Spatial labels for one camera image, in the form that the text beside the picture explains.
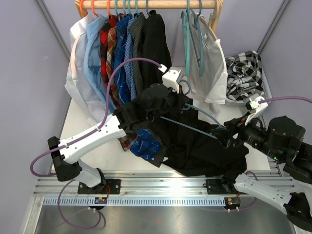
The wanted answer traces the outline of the teal plastic hanger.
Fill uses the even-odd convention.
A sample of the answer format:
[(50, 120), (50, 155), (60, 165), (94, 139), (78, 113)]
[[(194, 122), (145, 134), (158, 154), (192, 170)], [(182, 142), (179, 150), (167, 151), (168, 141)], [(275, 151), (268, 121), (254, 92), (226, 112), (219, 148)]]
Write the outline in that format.
[(185, 56), (185, 76), (189, 76), (190, 73), (190, 46), (191, 46), (191, 33), (189, 26), (190, 19), (190, 1), (187, 0), (187, 8), (181, 12), (182, 21), (182, 33), (183, 33), (183, 45), (184, 45), (184, 56)]

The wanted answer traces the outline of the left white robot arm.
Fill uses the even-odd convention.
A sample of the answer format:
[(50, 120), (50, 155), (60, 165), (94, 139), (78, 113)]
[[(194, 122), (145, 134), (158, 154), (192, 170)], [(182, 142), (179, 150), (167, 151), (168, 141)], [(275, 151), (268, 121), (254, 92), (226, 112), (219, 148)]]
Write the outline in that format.
[(81, 158), (97, 147), (146, 129), (167, 113), (178, 112), (189, 101), (181, 91), (163, 84), (153, 84), (133, 101), (114, 110), (95, 126), (71, 137), (48, 139), (56, 177), (60, 182), (79, 181), (93, 193), (100, 194), (107, 184), (100, 168), (93, 168)]

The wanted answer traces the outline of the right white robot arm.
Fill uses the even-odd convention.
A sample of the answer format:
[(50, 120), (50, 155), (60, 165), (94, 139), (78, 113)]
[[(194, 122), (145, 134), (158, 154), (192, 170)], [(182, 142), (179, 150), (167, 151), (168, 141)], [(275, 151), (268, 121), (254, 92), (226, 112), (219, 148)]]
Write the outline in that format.
[(226, 147), (244, 143), (264, 154), (273, 175), (286, 172), (302, 191), (287, 192), (249, 177), (249, 172), (227, 171), (221, 178), (226, 193), (248, 194), (278, 209), (298, 228), (312, 230), (312, 146), (304, 142), (305, 128), (287, 116), (275, 117), (267, 128), (261, 121), (247, 122), (246, 116), (234, 118), (217, 127), (212, 134)]

